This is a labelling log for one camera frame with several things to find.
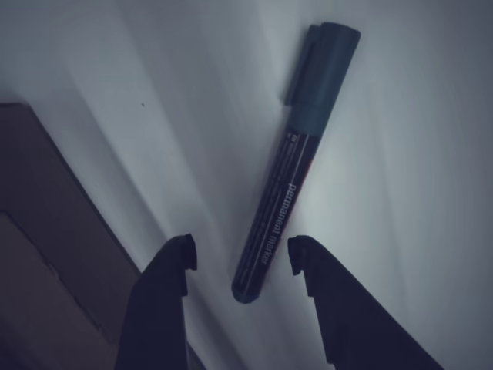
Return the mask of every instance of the white wall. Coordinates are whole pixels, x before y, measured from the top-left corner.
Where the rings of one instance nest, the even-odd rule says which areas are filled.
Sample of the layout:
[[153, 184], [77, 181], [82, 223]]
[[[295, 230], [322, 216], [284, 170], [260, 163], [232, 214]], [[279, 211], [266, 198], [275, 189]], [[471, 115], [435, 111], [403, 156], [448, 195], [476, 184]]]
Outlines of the white wall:
[[208, 368], [328, 368], [282, 245], [230, 279], [307, 26], [362, 38], [286, 236], [329, 248], [445, 368], [493, 367], [487, 2], [7, 1], [0, 99], [29, 103], [132, 258], [192, 232], [189, 340]]

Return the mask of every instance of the white surface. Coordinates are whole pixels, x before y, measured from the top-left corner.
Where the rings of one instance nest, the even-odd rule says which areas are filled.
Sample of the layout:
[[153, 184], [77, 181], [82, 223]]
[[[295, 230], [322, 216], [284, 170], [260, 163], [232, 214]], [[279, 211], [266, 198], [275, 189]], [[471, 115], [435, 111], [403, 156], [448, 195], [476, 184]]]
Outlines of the white surface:
[[359, 29], [285, 237], [317, 238], [445, 368], [488, 369], [490, 14], [478, 1], [3, 1], [0, 100], [33, 107], [139, 267], [193, 234], [186, 324], [208, 369], [329, 368], [285, 242], [258, 301], [236, 303], [230, 280], [304, 32]]

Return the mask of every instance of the dark object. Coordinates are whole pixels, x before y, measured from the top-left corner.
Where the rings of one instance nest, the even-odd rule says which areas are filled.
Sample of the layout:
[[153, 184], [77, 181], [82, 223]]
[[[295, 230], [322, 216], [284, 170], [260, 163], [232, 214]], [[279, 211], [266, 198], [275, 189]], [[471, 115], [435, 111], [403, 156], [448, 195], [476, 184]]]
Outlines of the dark object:
[[188, 353], [182, 297], [186, 269], [197, 269], [191, 235], [164, 244], [132, 289], [115, 370], [186, 370]]
[[293, 274], [304, 271], [336, 370], [442, 369], [322, 244], [301, 236], [288, 248]]
[[358, 31], [335, 23], [308, 30], [287, 94], [287, 128], [233, 280], [238, 302], [260, 295], [359, 39]]
[[[0, 103], [0, 231], [5, 231], [2, 217], [3, 220], [11, 220], [29, 240], [31, 247], [38, 250], [44, 264], [49, 266], [49, 272], [60, 280], [90, 325], [94, 325], [98, 329], [97, 334], [107, 341], [111, 361], [100, 365], [113, 368], [127, 301], [140, 271], [89, 199], [35, 113], [20, 103]], [[0, 247], [8, 253], [1, 237]], [[20, 248], [15, 248], [16, 253], [20, 253]], [[99, 342], [94, 341], [93, 346], [87, 346], [79, 337], [87, 335], [90, 330], [72, 331], [69, 338], [66, 336], [70, 333], [69, 327], [64, 326], [61, 317], [52, 323], [49, 331], [44, 331], [45, 325], [26, 329], [30, 324], [34, 325], [35, 320], [50, 320], [43, 315], [51, 315], [56, 309], [61, 309], [61, 306], [54, 310], [39, 308], [33, 316], [29, 314], [29, 308], [27, 311], [13, 308], [16, 302], [26, 302], [23, 297], [30, 291], [19, 285], [27, 284], [29, 279], [33, 279], [33, 274], [33, 270], [25, 272], [19, 269], [18, 278], [6, 285], [9, 289], [15, 288], [18, 295], [16, 300], [7, 300], [2, 307], [16, 312], [16, 322], [22, 326], [14, 327], [13, 321], [7, 321], [9, 328], [6, 328], [5, 317], [0, 318], [0, 362], [2, 348], [11, 351], [13, 358], [20, 359], [28, 368], [43, 368], [47, 358], [63, 367], [67, 363], [61, 362], [60, 358], [77, 361], [73, 353], [80, 351], [90, 357], [87, 362], [80, 362], [80, 366], [92, 363], [92, 368], [99, 368], [94, 365], [98, 356], [93, 353]], [[44, 288], [53, 289], [49, 284]], [[42, 295], [42, 290], [29, 294], [29, 299], [39, 295]], [[53, 304], [59, 305], [59, 301], [53, 301]], [[69, 309], [65, 309], [65, 313], [70, 317], [74, 315]], [[29, 320], [23, 321], [23, 315], [28, 315]], [[65, 345], [72, 345], [69, 351], [60, 345], [53, 346], [60, 335], [65, 335]], [[52, 344], [51, 347], [48, 345], [50, 351], [43, 347], [45, 343]], [[190, 369], [203, 368], [194, 350], [189, 345], [187, 347]]]

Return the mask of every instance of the dark green marker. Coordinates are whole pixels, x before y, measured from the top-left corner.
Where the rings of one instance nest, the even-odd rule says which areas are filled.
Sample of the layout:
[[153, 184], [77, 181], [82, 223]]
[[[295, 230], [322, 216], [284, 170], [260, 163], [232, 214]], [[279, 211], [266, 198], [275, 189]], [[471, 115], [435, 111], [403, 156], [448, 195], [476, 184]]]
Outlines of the dark green marker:
[[336, 23], [308, 30], [287, 94], [287, 128], [233, 280], [238, 302], [260, 295], [359, 39], [358, 31]]

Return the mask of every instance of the black plastic piece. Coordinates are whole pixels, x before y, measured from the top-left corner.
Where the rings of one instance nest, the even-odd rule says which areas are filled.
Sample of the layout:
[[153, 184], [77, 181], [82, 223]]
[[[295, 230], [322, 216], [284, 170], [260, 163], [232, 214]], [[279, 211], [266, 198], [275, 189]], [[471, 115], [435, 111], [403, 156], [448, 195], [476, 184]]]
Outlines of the black plastic piece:
[[186, 269], [197, 269], [189, 234], [168, 240], [133, 287], [115, 370], [189, 368], [182, 303]]
[[293, 274], [304, 272], [336, 370], [443, 370], [322, 244], [299, 236], [288, 249]]

